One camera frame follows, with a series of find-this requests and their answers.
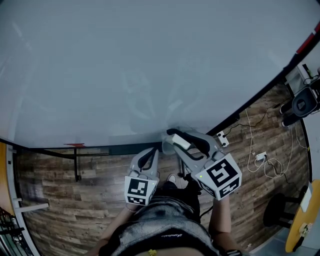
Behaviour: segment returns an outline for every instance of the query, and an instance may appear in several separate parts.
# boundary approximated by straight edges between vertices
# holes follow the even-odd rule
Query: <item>shoe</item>
[[[283,105],[284,105],[284,104],[282,104],[281,107],[280,107],[280,109],[279,109],[279,112],[280,112],[281,115],[284,114],[284,113],[282,113],[282,111],[281,111],[281,108],[282,108]]]
[[[176,175],[170,174],[170,175],[168,176],[168,178],[166,179],[166,181],[167,181],[167,182],[172,182],[172,183],[176,184],[176,183],[177,183]]]
[[[181,189],[181,183],[179,182],[179,179],[177,179],[175,174],[170,174],[166,180],[168,182],[174,183],[178,189]]]

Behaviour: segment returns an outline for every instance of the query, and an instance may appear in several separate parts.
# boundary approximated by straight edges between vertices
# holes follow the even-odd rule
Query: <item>leg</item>
[[[289,116],[287,116],[285,119],[283,119],[283,122],[282,122],[282,126],[290,126],[292,124],[294,124],[296,121],[299,121],[301,120],[302,118],[304,118],[303,116],[297,116],[295,114],[291,114]]]
[[[174,184],[171,181],[166,181],[163,186],[162,186],[163,190],[170,190],[170,189],[177,189],[176,184]]]
[[[292,101],[293,100],[294,99],[288,101],[286,104],[284,104],[280,107],[280,114],[283,114],[292,108]]]
[[[188,181],[188,185],[184,189],[186,195],[186,199],[184,201],[194,209],[195,215],[199,217],[196,221],[200,223],[200,203],[198,195],[201,195],[201,189],[198,182],[191,178],[190,174],[187,174],[187,176],[186,180]]]

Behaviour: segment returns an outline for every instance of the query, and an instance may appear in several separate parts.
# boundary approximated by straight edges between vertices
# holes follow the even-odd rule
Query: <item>black stool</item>
[[[311,85],[310,87],[302,89],[292,100],[280,107],[280,113],[282,114],[290,109],[292,109],[293,112],[283,119],[283,125],[285,127],[307,117],[311,112],[319,108],[319,89],[316,86],[317,83],[320,83],[320,80],[314,82],[314,86]]]
[[[280,218],[283,218],[283,219],[292,221],[295,218],[294,214],[285,212],[286,203],[300,204],[302,199],[305,196],[307,189],[308,187],[304,186],[301,189],[301,192],[298,198],[287,197],[282,193],[278,193],[274,197],[272,197],[264,211],[263,224],[266,227],[278,225],[278,226],[290,229],[291,227],[290,223],[280,220]]]

